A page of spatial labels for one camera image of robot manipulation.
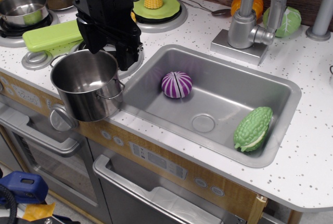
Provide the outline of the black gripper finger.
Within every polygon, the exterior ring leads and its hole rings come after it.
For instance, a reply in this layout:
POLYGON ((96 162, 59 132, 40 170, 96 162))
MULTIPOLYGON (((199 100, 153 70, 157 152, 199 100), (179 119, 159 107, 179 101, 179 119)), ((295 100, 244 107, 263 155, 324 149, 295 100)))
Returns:
POLYGON ((93 54, 102 50, 107 45, 107 39, 99 32, 98 28, 81 18, 76 19, 79 31, 83 37, 86 48, 93 54))
POLYGON ((119 41, 115 44, 116 60, 121 71, 127 71, 138 61, 141 42, 119 41))

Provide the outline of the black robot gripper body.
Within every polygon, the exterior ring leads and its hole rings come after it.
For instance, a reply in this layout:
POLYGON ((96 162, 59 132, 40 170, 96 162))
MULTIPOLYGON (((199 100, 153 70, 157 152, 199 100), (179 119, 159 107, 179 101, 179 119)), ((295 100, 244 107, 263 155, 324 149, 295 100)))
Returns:
POLYGON ((135 0, 74 0, 77 18, 94 24, 107 43, 140 42, 141 30, 131 17, 135 0))

